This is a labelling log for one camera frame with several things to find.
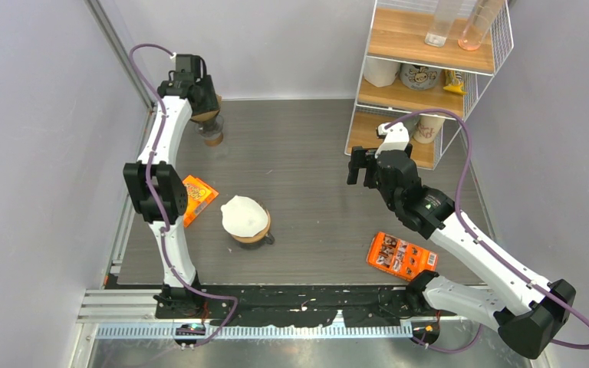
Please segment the white paper coffee filter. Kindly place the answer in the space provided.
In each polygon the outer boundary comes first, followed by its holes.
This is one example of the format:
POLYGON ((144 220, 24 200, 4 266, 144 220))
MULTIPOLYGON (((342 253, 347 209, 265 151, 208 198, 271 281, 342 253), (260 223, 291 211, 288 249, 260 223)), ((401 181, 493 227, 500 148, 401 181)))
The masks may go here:
POLYGON ((222 227, 230 235, 251 238, 268 226, 268 216, 256 216, 252 204, 253 199, 235 195, 221 206, 222 227))

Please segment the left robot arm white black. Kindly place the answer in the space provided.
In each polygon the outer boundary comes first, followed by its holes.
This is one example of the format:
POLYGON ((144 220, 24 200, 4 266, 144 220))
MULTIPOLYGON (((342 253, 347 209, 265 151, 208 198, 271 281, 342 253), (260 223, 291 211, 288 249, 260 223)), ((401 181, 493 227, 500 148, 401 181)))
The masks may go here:
POLYGON ((173 53, 171 58, 175 67, 154 92, 158 106, 148 140, 137 160, 124 165, 123 177, 134 210, 148 224, 160 252, 163 285, 157 302, 196 317, 205 298, 183 227, 189 197, 174 165, 192 115, 215 112, 219 102, 199 55, 173 53))

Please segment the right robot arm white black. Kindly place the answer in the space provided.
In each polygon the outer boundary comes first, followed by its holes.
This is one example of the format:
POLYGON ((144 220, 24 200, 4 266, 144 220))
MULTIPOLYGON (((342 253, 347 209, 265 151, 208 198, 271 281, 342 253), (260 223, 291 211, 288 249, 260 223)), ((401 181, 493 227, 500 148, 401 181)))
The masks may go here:
POLYGON ((435 271, 422 271, 408 285, 407 304, 416 314, 450 311, 498 333, 519 355, 538 358, 570 317, 576 290, 564 279, 549 281, 525 268, 485 235, 454 201, 422 184, 412 147, 378 153, 355 146, 347 182, 377 189, 406 228, 447 250, 484 281, 490 292, 457 284, 435 271))

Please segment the brown paper coffee filter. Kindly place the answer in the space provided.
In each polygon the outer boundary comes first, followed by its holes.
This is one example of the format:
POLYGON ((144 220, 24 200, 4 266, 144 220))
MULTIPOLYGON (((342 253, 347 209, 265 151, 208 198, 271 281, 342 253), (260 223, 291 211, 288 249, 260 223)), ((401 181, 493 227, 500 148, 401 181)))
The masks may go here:
POLYGON ((190 119, 196 123, 204 123, 208 120, 214 119, 219 114, 220 107, 222 106, 222 97, 217 94, 216 99, 217 99, 217 103, 218 103, 218 108, 216 110, 201 113, 198 115, 193 115, 193 116, 191 116, 190 119))

